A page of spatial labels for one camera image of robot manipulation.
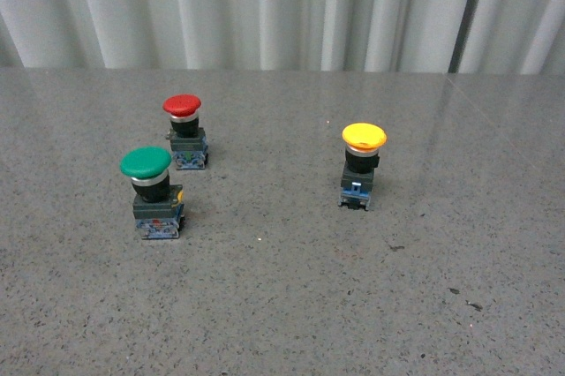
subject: green button cap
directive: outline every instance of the green button cap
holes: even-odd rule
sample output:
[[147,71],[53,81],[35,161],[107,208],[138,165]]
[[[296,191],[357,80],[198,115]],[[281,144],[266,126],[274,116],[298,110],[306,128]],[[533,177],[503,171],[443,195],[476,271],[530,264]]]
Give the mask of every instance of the green button cap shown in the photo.
[[142,147],[134,149],[124,157],[120,164],[122,173],[138,179],[157,177],[170,164],[170,154],[161,147]]

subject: red button cap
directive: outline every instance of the red button cap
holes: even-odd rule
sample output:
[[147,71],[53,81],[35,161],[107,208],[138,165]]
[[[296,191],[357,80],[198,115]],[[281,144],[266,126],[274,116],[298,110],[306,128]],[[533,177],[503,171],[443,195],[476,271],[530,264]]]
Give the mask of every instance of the red button cap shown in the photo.
[[196,95],[180,94],[171,96],[162,104],[162,109],[176,117],[191,116],[202,105]]

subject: white pleated fabric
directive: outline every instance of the white pleated fabric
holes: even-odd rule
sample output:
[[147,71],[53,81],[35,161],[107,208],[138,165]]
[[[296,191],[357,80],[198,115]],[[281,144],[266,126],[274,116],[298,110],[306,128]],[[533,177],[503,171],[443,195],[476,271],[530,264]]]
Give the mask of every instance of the white pleated fabric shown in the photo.
[[0,0],[0,65],[563,74],[565,0]]

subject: yellow button cap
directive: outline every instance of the yellow button cap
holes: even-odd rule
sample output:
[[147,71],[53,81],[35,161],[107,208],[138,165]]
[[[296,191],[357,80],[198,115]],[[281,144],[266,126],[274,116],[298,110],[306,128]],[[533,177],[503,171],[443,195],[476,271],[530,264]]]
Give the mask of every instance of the yellow button cap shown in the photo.
[[371,151],[387,143],[387,134],[379,126],[369,123],[354,123],[343,129],[343,140],[360,150]]

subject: speckled floor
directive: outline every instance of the speckled floor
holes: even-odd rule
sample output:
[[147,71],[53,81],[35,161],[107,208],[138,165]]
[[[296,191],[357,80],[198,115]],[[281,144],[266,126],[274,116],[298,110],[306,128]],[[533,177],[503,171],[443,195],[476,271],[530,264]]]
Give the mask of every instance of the speckled floor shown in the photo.
[[[0,70],[2,375],[565,374],[565,78]],[[198,94],[188,224],[129,150]],[[373,209],[337,206],[380,125]]]

